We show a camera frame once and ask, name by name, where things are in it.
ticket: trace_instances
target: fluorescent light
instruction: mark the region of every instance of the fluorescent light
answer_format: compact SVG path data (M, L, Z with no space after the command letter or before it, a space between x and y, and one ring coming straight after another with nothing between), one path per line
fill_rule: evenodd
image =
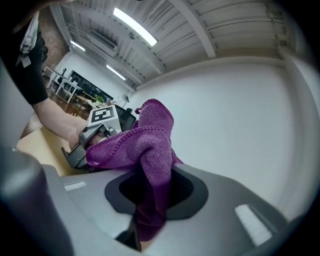
M76 42L74 42L74 41L72 41L72 40L70 40L70 42L71 42L71 44L73 44L74 46L76 46L76 47L79 47L82 51L86 51L86 49L85 48L83 48L82 46L80 46L79 44L77 44Z
M146 31L138 22L125 14L123 11L119 10L118 8L114 8L113 15L137 31L151 46L154 46L157 43L157 40L148 31Z
M114 70L112 67L110 67L109 65L106 65L106 67L107 67L108 69L110 69L113 73L115 73L118 77L120 77L123 81L126 80L122 75L120 75L117 71L115 71L115 70Z

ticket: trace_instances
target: air vent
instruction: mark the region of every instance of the air vent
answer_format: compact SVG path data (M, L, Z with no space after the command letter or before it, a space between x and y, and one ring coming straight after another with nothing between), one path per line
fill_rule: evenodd
M118 46L94 30L90 30L89 33L86 34L86 37L92 44L111 57L114 57L117 54Z

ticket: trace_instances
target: microfiber cloth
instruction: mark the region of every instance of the microfiber cloth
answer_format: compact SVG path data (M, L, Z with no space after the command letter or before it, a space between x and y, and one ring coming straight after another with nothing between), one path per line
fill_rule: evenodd
M143 201L136 208L140 241L151 240L166 222L169 207L171 167L183 162L171 148L174 118L158 100L149 99L130 130L88 148L86 159L95 168L116 169L141 164L147 184Z

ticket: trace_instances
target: window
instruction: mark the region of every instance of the window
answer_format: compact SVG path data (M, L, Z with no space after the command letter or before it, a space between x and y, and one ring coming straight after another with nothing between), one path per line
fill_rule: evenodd
M98 87L96 87L94 84L83 78L81 75L79 75L77 72L72 71L71 76L72 79L71 82L76 81L78 86L83 89L83 91L86 94L89 94L91 97L95 98L95 95L101 96L103 98L103 101L105 103L113 100L114 98L111 97L109 94L105 93L103 90L100 90Z

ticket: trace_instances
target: chair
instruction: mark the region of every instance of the chair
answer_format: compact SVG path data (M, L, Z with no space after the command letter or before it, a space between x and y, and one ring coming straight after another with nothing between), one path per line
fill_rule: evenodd
M66 112L72 114L73 116L80 116L84 120L87 120L90 114L90 110L91 107L85 102L85 98L83 96L75 94L68 104Z

